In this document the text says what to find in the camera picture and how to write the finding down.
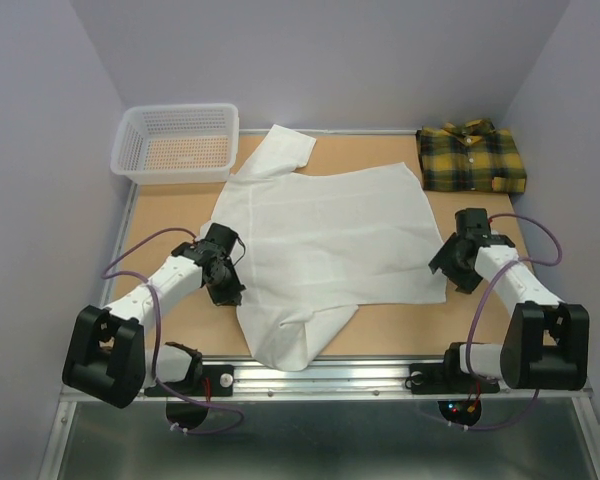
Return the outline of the white long sleeve shirt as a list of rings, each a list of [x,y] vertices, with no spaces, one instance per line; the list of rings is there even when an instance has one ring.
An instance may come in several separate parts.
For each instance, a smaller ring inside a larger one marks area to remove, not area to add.
[[[429,264],[442,238],[402,163],[329,176],[302,173],[313,137],[275,125],[226,182],[213,222],[234,230],[245,286],[237,318],[252,357],[305,369],[358,308],[441,304]]]

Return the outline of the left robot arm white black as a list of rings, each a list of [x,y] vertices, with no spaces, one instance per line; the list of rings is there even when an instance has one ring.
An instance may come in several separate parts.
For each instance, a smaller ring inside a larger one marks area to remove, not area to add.
[[[231,254],[243,242],[227,226],[213,223],[206,235],[178,245],[149,277],[105,305],[77,315],[62,371],[65,385],[124,408],[145,389],[190,394],[206,386],[202,355],[169,342],[146,347],[146,335],[161,333],[162,319],[199,289],[216,306],[237,306],[245,289]]]

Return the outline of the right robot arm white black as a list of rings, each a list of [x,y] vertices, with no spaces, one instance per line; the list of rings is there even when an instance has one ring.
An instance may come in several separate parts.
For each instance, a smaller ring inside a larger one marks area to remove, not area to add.
[[[588,367],[587,310],[569,304],[545,287],[514,242],[491,229],[493,216],[482,208],[456,212],[455,232],[429,263],[463,294],[486,289],[476,308],[479,318],[491,294],[510,315],[500,344],[475,340],[472,324],[465,342],[449,346],[440,366],[443,384],[462,390],[474,380],[502,382],[511,389],[577,391]]]

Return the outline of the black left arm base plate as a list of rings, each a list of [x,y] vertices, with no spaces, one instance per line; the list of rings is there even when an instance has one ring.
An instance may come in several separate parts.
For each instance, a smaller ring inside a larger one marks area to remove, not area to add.
[[[233,395],[235,367],[231,364],[202,365],[193,374],[179,382],[166,382],[170,389],[204,399],[225,398]]]

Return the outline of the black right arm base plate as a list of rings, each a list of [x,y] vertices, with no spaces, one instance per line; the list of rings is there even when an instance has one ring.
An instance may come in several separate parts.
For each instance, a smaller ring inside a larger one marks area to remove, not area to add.
[[[498,384],[477,381],[462,371],[448,371],[441,362],[410,364],[405,387],[415,395],[500,392]]]

